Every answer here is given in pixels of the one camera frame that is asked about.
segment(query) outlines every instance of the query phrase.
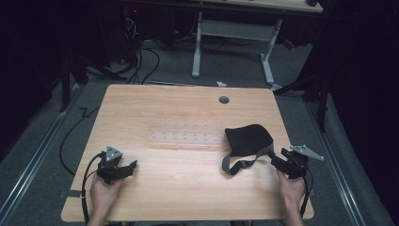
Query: hand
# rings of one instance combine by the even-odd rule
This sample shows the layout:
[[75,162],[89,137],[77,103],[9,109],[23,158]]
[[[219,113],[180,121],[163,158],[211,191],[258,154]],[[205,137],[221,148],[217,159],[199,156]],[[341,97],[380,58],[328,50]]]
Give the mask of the hand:
[[305,181],[302,177],[288,179],[283,172],[277,170],[279,191],[286,218],[286,225],[303,225],[299,213],[299,203],[305,194]]
[[103,178],[96,174],[90,188],[90,197],[93,203],[93,211],[88,225],[104,225],[106,216],[117,200],[124,179],[116,181],[113,185],[106,184]]

